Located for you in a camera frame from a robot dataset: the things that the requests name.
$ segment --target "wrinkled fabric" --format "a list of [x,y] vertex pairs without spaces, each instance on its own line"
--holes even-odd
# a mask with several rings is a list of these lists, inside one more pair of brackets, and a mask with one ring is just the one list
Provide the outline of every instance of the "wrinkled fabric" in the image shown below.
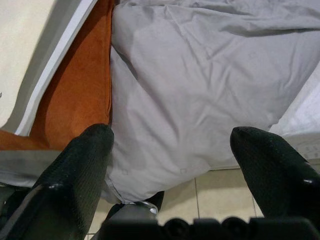
[[270,132],[281,135],[305,159],[320,160],[320,63]]
[[107,184],[123,203],[233,168],[233,127],[269,130],[320,60],[318,0],[125,0],[112,19]]

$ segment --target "white sheet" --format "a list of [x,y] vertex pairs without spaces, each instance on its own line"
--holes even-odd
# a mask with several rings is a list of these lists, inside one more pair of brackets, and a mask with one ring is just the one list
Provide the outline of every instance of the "white sheet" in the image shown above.
[[235,166],[233,127],[279,121],[320,60],[319,27],[318,0],[123,1],[107,184],[127,203]]
[[56,0],[0,1],[0,128],[8,121]]
[[320,159],[320,63],[270,132],[284,137],[304,158]]

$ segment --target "orange fabric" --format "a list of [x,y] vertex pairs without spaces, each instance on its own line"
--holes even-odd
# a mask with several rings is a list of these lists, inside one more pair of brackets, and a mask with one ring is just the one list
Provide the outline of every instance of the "orange fabric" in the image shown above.
[[0,150],[62,150],[95,123],[109,123],[113,0],[98,0],[43,95],[29,137],[0,131]]

